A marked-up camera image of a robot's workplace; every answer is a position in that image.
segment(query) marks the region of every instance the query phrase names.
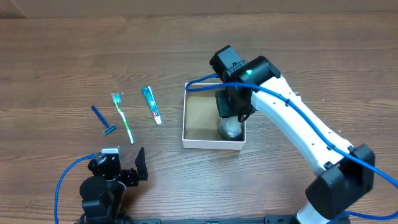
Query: wooden table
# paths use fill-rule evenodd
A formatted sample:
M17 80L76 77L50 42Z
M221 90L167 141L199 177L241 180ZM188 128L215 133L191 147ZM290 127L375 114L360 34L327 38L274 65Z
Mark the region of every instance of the wooden table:
M183 84L212 73L209 59L227 44L246 60L269 58L327 125L369 144L377 166L397 178L397 21L394 12L0 20L0 223L53 223L61 173L107 146L122 147L123 168L146 149L149 180L129 188L123 205L132 217L263 217L303 207L314 176L259 113L241 152L182 148ZM141 93L149 85L160 126ZM123 92L133 146L113 92ZM104 136L91 105L117 130ZM63 181L61 223L83 213L86 166ZM397 196L377 176L350 209L387 215Z

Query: wall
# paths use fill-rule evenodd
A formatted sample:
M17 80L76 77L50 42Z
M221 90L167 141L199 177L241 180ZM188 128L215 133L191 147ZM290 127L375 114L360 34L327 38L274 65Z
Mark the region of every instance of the wall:
M28 18L398 10L397 0L0 0L0 4L8 17Z

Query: blue toothpaste tube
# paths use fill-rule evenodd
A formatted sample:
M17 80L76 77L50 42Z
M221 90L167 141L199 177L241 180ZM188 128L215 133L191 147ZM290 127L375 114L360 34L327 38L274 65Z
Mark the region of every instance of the blue toothpaste tube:
M159 113L159 110L157 109L155 99L154 99L154 94L152 93L150 86L144 87L141 90L145 96L145 99L148 102L148 105L150 107L150 110L152 111L152 114L154 115L156 124L162 124L162 119L160 118L160 113Z

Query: white box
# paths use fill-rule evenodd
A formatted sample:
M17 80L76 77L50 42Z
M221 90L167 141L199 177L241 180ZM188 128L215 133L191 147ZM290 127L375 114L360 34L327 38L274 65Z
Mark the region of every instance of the white box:
M195 83L190 88L214 85ZM243 140L226 141L218 134L218 116L215 93L217 90L184 91L182 144L184 148L241 150L246 143L246 122L243 123Z

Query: toothbrush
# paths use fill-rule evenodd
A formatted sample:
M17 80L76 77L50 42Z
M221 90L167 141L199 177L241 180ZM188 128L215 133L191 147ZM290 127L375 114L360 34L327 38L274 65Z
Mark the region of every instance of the toothbrush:
M125 127L126 127L126 130L127 130L128 135L129 135L130 142L131 142L131 144L134 144L134 139L132 138L132 134L131 134L129 125L127 124L127 121L126 121L126 117L124 116L123 111L122 111L122 110L119 108L119 106L118 106L118 104L119 104L120 102L122 102L122 99L120 98L119 93L112 93L112 100L113 100L113 103L114 103L114 105L116 106L116 109L118 110L120 116L121 116L122 119L123 119L124 125L125 125Z

